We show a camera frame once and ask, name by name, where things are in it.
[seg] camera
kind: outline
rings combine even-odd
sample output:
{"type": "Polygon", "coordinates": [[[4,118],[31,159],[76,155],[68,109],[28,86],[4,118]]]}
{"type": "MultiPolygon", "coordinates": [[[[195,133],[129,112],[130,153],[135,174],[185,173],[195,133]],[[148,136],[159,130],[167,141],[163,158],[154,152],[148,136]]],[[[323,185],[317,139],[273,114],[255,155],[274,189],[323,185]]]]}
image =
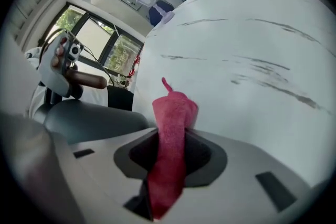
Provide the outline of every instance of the camera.
{"type": "Polygon", "coordinates": [[[72,44],[70,51],[69,51],[69,60],[70,61],[76,61],[79,58],[79,55],[81,53],[81,49],[79,45],[77,44],[72,44]]]}

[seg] brown cylindrical handle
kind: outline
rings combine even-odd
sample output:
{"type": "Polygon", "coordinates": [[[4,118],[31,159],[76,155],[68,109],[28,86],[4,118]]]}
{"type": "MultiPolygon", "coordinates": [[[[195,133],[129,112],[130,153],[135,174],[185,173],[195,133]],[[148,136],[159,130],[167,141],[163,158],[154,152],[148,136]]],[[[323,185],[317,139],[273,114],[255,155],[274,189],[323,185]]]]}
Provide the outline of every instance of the brown cylindrical handle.
{"type": "Polygon", "coordinates": [[[73,69],[68,69],[65,73],[65,77],[70,83],[76,83],[97,89],[104,89],[107,86],[107,80],[104,77],[73,69]]]}

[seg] black window frame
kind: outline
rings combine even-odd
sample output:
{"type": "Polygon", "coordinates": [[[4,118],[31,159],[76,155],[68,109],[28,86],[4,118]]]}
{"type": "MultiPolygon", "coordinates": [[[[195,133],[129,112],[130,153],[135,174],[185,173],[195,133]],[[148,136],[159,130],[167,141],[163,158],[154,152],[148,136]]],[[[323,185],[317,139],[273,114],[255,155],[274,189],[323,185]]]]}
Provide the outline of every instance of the black window frame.
{"type": "MultiPolygon", "coordinates": [[[[71,2],[67,2],[65,4],[65,6],[60,10],[60,12],[55,16],[55,18],[51,21],[51,23],[49,24],[49,26],[47,27],[46,31],[44,32],[44,34],[42,35],[41,39],[38,41],[38,46],[42,46],[44,41],[46,40],[49,32],[51,31],[52,27],[55,25],[55,23],[57,22],[57,20],[62,16],[62,14],[70,7],[70,6],[73,6],[73,7],[76,7],[76,8],[79,8],[81,9],[82,11],[84,11],[85,13],[83,14],[83,16],[79,19],[79,21],[74,25],[74,27],[72,28],[71,32],[76,36],[79,31],[81,30],[81,28],[83,27],[83,25],[87,22],[88,19],[93,19],[93,21],[97,20],[97,21],[100,21],[102,22],[103,24],[105,24],[106,26],[110,27],[111,29],[114,30],[113,34],[111,35],[111,37],[109,38],[109,40],[107,41],[107,43],[105,44],[100,56],[98,57],[98,62],[104,66],[106,60],[107,60],[107,57],[109,55],[109,52],[112,50],[113,46],[115,45],[116,41],[118,40],[119,36],[123,35],[129,39],[131,39],[133,42],[135,42],[136,44],[138,44],[140,46],[139,48],[139,51],[136,55],[136,57],[139,56],[139,54],[141,53],[142,51],[142,48],[143,48],[143,42],[139,41],[137,38],[133,37],[132,35],[130,35],[128,32],[126,32],[125,30],[119,28],[118,26],[114,26],[113,23],[107,21],[106,19],[104,18],[101,18],[100,16],[98,16],[97,14],[95,13],[92,13],[90,11],[88,11],[87,9],[85,8],[82,8],[76,4],[73,4],[71,2]]],[[[91,67],[94,67],[94,68],[97,68],[99,70],[102,70],[104,71],[104,69],[98,64],[96,63],[94,60],[91,60],[91,59],[88,59],[88,58],[85,58],[83,56],[79,56],[79,59],[78,59],[80,62],[82,63],[85,63],[91,67]]],[[[118,75],[121,75],[123,77],[126,77],[126,78],[130,78],[131,76],[125,76],[123,74],[120,74],[118,72],[115,72],[113,70],[110,70],[108,68],[105,68],[105,70],[113,75],[113,76],[118,76],[118,75]]]]}

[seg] black rectangular slot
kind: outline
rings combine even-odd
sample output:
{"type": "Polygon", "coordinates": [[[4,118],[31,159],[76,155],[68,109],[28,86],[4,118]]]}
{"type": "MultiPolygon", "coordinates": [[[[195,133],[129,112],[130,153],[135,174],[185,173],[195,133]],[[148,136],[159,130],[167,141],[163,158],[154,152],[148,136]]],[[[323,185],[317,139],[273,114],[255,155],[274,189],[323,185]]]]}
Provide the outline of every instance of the black rectangular slot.
{"type": "Polygon", "coordinates": [[[74,154],[75,158],[78,159],[78,158],[90,155],[92,153],[94,153],[94,151],[92,149],[88,148],[86,150],[76,151],[73,154],[74,154]]]}
{"type": "Polygon", "coordinates": [[[256,175],[256,178],[277,208],[278,212],[285,210],[297,200],[272,172],[258,174],[256,175]]]}

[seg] marble tabletop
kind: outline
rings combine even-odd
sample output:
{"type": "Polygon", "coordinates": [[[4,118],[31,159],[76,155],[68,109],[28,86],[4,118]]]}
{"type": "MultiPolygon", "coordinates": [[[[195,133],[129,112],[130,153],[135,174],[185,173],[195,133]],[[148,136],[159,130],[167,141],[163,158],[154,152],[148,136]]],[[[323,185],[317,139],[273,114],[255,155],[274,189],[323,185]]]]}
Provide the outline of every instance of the marble tabletop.
{"type": "Polygon", "coordinates": [[[165,77],[198,104],[195,129],[257,145],[310,185],[326,178],[335,15],[319,0],[188,0],[174,13],[146,38],[133,111],[155,126],[165,77]]]}

